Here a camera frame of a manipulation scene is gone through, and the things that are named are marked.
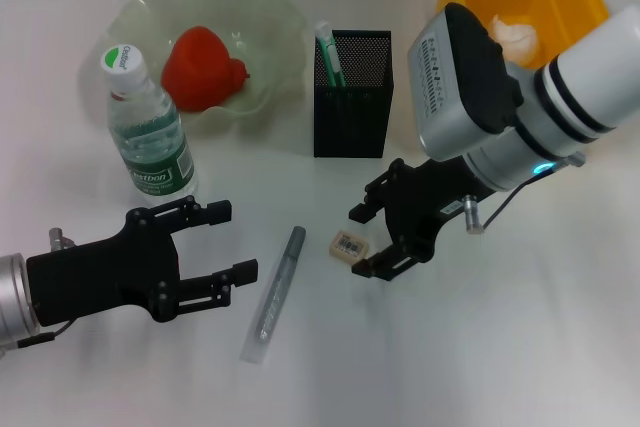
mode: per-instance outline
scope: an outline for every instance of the bottle label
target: bottle label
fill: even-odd
[[[193,160],[186,139],[178,150],[159,162],[140,164],[123,160],[135,186],[148,195],[173,194],[193,177]]]

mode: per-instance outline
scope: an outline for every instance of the white table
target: white table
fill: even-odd
[[[86,68],[127,1],[0,0],[3,254],[45,252],[53,226],[77,243],[108,237],[138,204]],[[633,0],[607,1],[617,10]],[[8,354],[0,424],[637,426],[640,123],[593,145],[582,169],[523,191],[480,239],[457,218],[430,263],[390,284],[358,278],[328,245],[348,228],[384,246],[382,219],[362,227],[347,213],[391,160],[425,160],[405,55],[436,0],[293,2],[311,22],[392,31],[384,159],[313,158],[311,69],[306,100],[294,89],[258,119],[190,129],[199,200],[229,199],[234,213],[231,223],[176,236],[182,274],[255,257],[260,280],[234,290],[227,309],[160,325],[125,307]],[[503,199],[484,202],[483,217]],[[241,363],[294,225],[307,241],[276,336],[262,366]]]

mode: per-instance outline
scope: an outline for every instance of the plastic bottle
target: plastic bottle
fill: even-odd
[[[149,78],[142,53],[116,45],[100,65],[111,90],[109,130],[136,188],[152,205],[193,194],[197,179],[180,116]]]

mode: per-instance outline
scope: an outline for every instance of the black mesh pen holder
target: black mesh pen holder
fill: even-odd
[[[334,30],[346,87],[331,87],[316,40],[315,157],[380,158],[393,97],[391,32]]]

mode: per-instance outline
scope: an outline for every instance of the pencil eraser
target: pencil eraser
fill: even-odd
[[[341,230],[331,242],[329,253],[353,265],[364,259],[369,251],[369,242],[362,237]]]

